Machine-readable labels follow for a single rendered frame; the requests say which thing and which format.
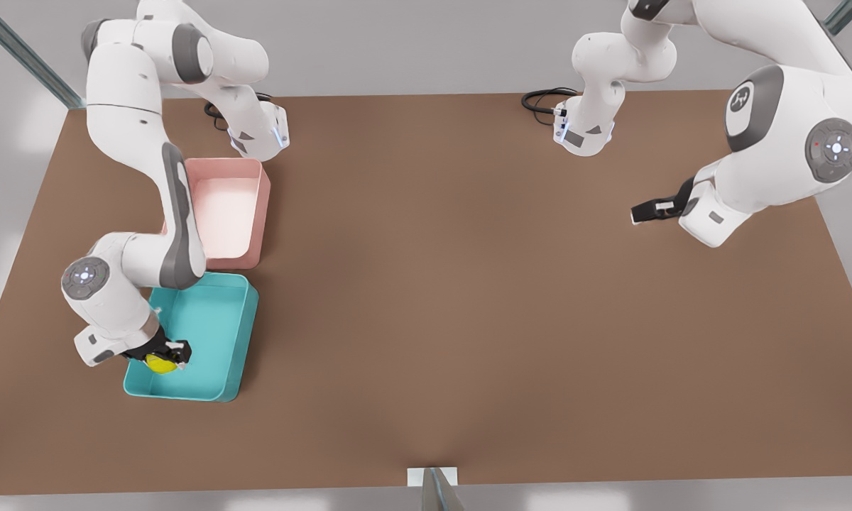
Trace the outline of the teal plastic tray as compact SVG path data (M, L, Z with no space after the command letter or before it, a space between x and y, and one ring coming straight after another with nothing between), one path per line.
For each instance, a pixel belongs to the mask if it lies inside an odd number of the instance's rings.
M172 340L186 340L192 357L183 370L156 374L130 361L122 388L131 397L221 402L240 390L258 292L239 274L207 272L185 290L154 288L149 304Z

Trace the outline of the pink plastic tray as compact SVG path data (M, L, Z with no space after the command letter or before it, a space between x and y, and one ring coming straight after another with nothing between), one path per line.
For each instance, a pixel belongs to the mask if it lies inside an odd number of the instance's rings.
M208 271L250 270L260 262L271 182L250 158L185 161Z

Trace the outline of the silver frame post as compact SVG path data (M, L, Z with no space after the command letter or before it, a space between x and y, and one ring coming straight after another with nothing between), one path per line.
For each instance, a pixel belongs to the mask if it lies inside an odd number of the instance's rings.
M852 21L852 0L840 0L838 6L823 20L831 35L838 35Z
M85 108L85 100L34 52L0 17L0 46L69 110Z
M465 511L456 494L458 468L408 468L407 486L420 486L420 511Z

